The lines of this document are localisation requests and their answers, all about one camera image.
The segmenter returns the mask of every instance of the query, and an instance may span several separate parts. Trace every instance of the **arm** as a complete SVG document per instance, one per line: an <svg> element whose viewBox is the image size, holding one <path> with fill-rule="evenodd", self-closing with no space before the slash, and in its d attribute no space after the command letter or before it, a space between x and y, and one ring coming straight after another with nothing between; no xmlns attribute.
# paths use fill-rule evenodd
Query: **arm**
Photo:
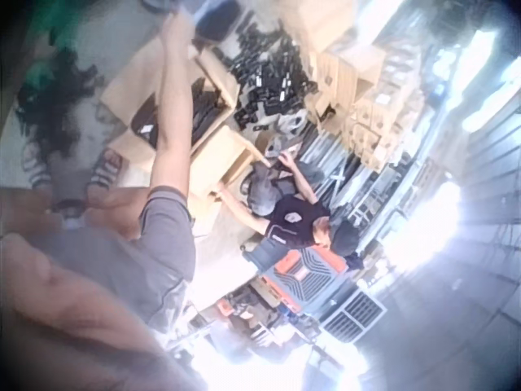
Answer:
<svg viewBox="0 0 521 391"><path fill-rule="evenodd" d="M183 13L164 25L164 71L158 122L160 133L151 188L174 187L188 196L193 102L188 82L188 47L194 27Z"/></svg>
<svg viewBox="0 0 521 391"><path fill-rule="evenodd" d="M237 218L237 220L245 226L249 226L261 235L265 235L266 230L268 229L269 220L254 216L252 212L250 212L250 209L248 209L242 202L235 199L222 183L219 184L219 196L221 197L222 202L230 208L232 214Z"/></svg>
<svg viewBox="0 0 521 391"><path fill-rule="evenodd" d="M283 152L278 159L293 173L293 177L295 178L295 184L297 189L299 189L299 193L310 204L315 205L318 202L318 197L313 191L311 185L309 185L308 181L306 181L304 175L296 166L296 163L291 157L291 155L287 152Z"/></svg>

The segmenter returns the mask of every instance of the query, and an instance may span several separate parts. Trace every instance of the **stack of boxes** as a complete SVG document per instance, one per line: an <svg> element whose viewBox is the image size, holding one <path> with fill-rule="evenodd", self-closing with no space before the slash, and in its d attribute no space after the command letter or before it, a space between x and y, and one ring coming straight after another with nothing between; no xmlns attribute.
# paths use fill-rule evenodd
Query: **stack of boxes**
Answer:
<svg viewBox="0 0 521 391"><path fill-rule="evenodd" d="M425 103L419 89L421 52L409 43L393 43L376 87L355 104L343 128L344 145L363 165L380 172L414 130Z"/></svg>
<svg viewBox="0 0 521 391"><path fill-rule="evenodd" d="M395 40L379 48L348 31L355 0L274 0L284 28L300 44L302 62L318 94L310 119L334 135L363 165L380 172L411 133L422 111L421 48ZM319 123L328 107L334 116Z"/></svg>

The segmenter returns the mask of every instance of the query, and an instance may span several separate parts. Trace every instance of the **wall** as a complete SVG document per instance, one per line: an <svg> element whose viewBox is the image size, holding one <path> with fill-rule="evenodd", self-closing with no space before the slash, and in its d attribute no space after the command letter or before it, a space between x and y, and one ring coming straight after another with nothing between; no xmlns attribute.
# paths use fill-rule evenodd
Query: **wall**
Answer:
<svg viewBox="0 0 521 391"><path fill-rule="evenodd" d="M382 282L388 312L357 343L370 366L365 391L514 389L521 376L518 107L516 96L470 136L457 235L412 274Z"/></svg>

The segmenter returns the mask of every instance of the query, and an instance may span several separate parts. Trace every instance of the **black cap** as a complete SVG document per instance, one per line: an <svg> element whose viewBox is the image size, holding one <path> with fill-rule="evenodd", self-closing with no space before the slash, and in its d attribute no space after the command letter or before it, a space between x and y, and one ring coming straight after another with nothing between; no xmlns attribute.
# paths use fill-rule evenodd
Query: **black cap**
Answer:
<svg viewBox="0 0 521 391"><path fill-rule="evenodd" d="M341 257L354 252L360 242L360 232L347 220L339 225L331 226L331 251Z"/></svg>

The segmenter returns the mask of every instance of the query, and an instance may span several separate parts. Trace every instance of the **person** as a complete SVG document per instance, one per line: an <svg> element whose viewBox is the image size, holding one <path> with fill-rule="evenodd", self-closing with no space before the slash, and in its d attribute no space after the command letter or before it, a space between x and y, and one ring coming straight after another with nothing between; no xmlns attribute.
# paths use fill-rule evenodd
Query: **person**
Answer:
<svg viewBox="0 0 521 391"><path fill-rule="evenodd" d="M89 189L106 202L109 217L126 217L111 226L109 217L97 218L103 212L99 205L66 229L54 213L42 213L49 199L42 197L45 173L37 175L40 187L32 194L0 192L6 389L204 388L176 366L156 338L173 326L195 270L186 209L193 33L189 17L178 13L167 19L161 34L165 66L150 188ZM106 157L114 161L110 152ZM34 204L21 217L20 208L11 205L22 201ZM124 226L125 238L113 226L127 223L136 209L141 209L141 235L129 240L133 230Z"/></svg>
<svg viewBox="0 0 521 391"><path fill-rule="evenodd" d="M242 224L290 249L318 245L341 257L355 251L359 240L357 228L347 221L333 226L329 210L322 205L291 154L282 152L279 160L293 174L299 194L283 196L269 218L255 215L223 183L217 186L217 194Z"/></svg>

